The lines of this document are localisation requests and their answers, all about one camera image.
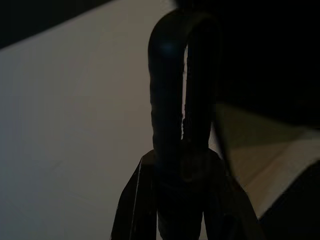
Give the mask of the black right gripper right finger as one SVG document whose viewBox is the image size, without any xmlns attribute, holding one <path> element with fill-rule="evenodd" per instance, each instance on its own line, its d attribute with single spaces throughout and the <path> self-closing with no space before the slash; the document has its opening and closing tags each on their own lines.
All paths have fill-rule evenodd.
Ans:
<svg viewBox="0 0 320 240">
<path fill-rule="evenodd" d="M 205 174 L 204 224 L 209 240 L 264 240 L 247 193 L 219 155 L 209 149 Z"/>
</svg>

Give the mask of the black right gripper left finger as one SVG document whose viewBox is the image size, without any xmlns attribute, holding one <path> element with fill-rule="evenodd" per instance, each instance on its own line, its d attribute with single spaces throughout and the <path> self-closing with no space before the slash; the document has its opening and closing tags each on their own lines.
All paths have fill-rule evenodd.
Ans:
<svg viewBox="0 0 320 240">
<path fill-rule="evenodd" d="M 112 240 L 157 238 L 154 161 L 153 150 L 143 155 L 124 187 L 112 226 Z"/>
</svg>

